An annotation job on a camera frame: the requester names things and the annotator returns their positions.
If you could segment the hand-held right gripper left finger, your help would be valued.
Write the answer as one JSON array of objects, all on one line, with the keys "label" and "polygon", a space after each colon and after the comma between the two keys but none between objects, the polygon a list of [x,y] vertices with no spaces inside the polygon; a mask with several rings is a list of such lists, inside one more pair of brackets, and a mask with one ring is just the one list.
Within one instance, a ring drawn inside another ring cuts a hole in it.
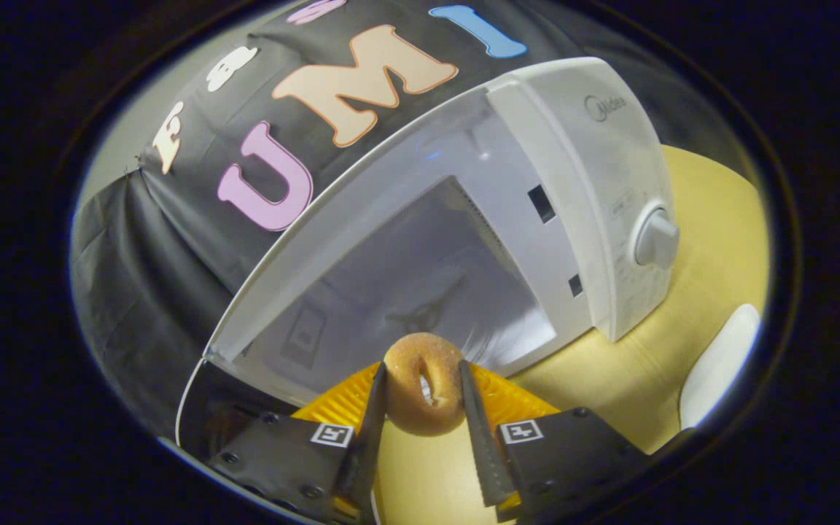
[{"label": "hand-held right gripper left finger", "polygon": [[208,465],[261,502],[324,524],[379,524],[373,486],[386,419],[386,366],[350,376],[354,423],[266,411]]}]

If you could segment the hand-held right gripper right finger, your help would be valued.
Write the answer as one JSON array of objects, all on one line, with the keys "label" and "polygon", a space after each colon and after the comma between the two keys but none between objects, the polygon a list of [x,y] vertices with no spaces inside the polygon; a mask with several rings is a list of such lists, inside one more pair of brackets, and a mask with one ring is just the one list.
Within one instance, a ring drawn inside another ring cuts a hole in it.
[{"label": "hand-held right gripper right finger", "polygon": [[587,408],[559,410],[474,363],[458,366],[481,497],[500,521],[583,514],[647,464]]}]

